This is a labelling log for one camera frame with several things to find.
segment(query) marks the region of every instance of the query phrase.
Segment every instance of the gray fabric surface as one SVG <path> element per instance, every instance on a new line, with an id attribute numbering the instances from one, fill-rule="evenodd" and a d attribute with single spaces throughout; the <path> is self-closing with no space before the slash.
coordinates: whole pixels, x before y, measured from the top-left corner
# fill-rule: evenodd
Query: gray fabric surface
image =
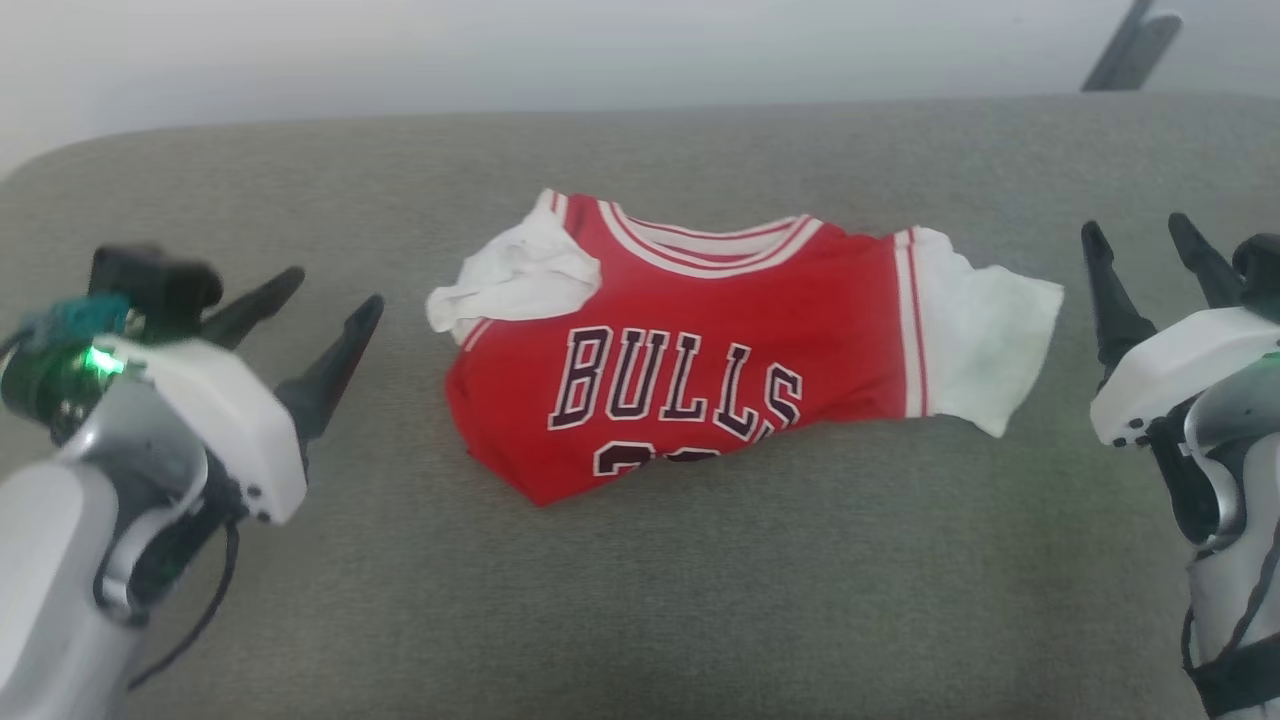
<path id="1" fill-rule="evenodd" d="M 10 319 L 152 240 L 229 290 L 308 281 L 243 354 L 270 380 L 370 291 L 388 311 L 285 528 L 248 527 L 211 632 L 134 717 L 1199 717 L 1155 464 L 1098 445 L 1080 224 L 1134 300 L 1199 306 L 1165 231 L 1280 229 L 1280 104 L 1071 96 L 216 127 L 61 150 L 0 186 Z M 960 420 L 824 425 L 535 510 L 471 461 L 428 291 L 552 186 L 732 229 L 797 211 L 940 228 L 1062 283 L 1044 372 L 993 441 Z M 0 420 L 3 469 L 44 452 Z M 161 615 L 206 602 L 215 541 Z"/>

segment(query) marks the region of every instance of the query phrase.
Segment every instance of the jersey number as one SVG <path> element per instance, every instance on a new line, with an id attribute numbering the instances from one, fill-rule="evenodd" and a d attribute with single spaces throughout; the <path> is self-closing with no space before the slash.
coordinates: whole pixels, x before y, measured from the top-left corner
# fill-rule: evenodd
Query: jersey number
<path id="1" fill-rule="evenodd" d="M 620 442 L 613 441 L 595 451 L 595 475 L 609 477 L 621 475 L 627 470 L 635 470 L 640 465 L 653 460 L 658 451 L 648 442 Z M 672 462 L 694 462 L 707 460 L 719 455 L 716 450 L 701 447 L 681 447 L 675 452 L 668 452 L 663 457 Z"/>

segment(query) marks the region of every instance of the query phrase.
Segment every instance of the red jersey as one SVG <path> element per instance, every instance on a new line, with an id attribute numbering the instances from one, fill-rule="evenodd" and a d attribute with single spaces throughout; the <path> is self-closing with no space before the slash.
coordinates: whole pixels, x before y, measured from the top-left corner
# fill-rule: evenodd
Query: red jersey
<path id="1" fill-rule="evenodd" d="M 471 454 L 538 505 L 650 460 L 704 460 L 819 420 L 948 413 L 998 436 L 1061 301 L 1057 286 L 995 268 L 1015 296 L 979 290 L 988 304 L 1041 307 L 1025 328 L 1000 316 L 1007 307 L 948 307 L 974 293 L 942 286 L 992 269 L 973 270 L 936 231 L 877 238 L 800 215 L 705 233 L 585 195 L 541 202 L 599 261 L 599 288 L 567 315 L 479 323 L 447 380 Z M 933 302 L 925 281 L 938 286 Z M 956 324 L 982 337 L 957 343 Z M 983 359 L 1010 340 L 1036 347 L 1012 364 Z M 987 347 L 975 354 L 975 342 Z M 988 372 L 1006 377 L 983 380 Z M 1016 386 L 995 393 L 1007 396 L 998 407 L 963 397 L 989 395 L 993 379 Z"/>

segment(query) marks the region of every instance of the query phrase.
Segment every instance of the black cable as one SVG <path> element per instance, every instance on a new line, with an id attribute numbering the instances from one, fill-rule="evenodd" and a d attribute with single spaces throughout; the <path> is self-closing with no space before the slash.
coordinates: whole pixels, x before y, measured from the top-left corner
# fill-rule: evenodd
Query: black cable
<path id="1" fill-rule="evenodd" d="M 1258 582 L 1249 591 L 1249 601 L 1244 605 L 1244 615 L 1235 623 L 1235 629 L 1231 630 L 1231 638 L 1226 641 L 1222 647 L 1222 652 L 1217 655 L 1217 660 L 1226 657 L 1228 655 L 1235 652 L 1240 647 L 1240 642 L 1244 639 L 1244 633 L 1249 629 L 1249 623 L 1258 614 L 1262 607 L 1262 601 L 1267 596 L 1267 589 L 1271 588 L 1271 579 L 1276 574 L 1276 565 L 1280 564 L 1280 520 L 1276 520 L 1275 533 L 1271 536 L 1271 547 L 1267 550 L 1266 556 L 1262 559 L 1262 571 L 1258 574 Z"/>
<path id="2" fill-rule="evenodd" d="M 191 646 L 196 644 L 196 641 L 200 639 L 200 634 L 209 628 L 210 623 L 212 623 L 214 615 L 218 614 L 219 606 L 221 606 L 223 600 L 227 597 L 227 588 L 232 585 L 232 575 L 236 574 L 236 556 L 239 553 L 239 530 L 236 528 L 236 523 L 227 523 L 224 529 L 227 530 L 227 560 L 223 564 L 223 577 L 218 580 L 218 589 L 214 591 L 214 598 L 209 602 L 209 607 L 205 609 L 200 620 L 197 620 L 196 625 L 189 633 L 187 633 L 187 637 L 182 638 L 182 642 L 169 651 L 169 655 L 161 657 L 129 682 L 129 692 L 138 689 L 151 678 L 168 670 L 174 661 L 182 657 L 182 653 L 187 652 L 191 650 Z"/>
<path id="3" fill-rule="evenodd" d="M 1196 620 L 1196 611 L 1187 606 L 1187 615 L 1183 616 L 1183 670 L 1188 674 L 1196 669 L 1192 665 L 1192 621 Z"/>
<path id="4" fill-rule="evenodd" d="M 9 352 L 14 347 L 17 347 L 22 341 L 27 340 L 28 337 L 31 337 L 31 328 L 23 328 L 0 341 L 0 360 L 4 360 L 4 357 L 9 355 Z"/>

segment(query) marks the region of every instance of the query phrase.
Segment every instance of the white wall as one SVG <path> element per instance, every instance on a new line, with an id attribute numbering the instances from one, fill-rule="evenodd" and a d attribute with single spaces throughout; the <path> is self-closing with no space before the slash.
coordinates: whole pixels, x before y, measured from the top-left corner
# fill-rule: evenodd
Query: white wall
<path id="1" fill-rule="evenodd" d="M 1128 0 L 3 0 L 0 176 L 173 124 L 1070 92 Z"/>

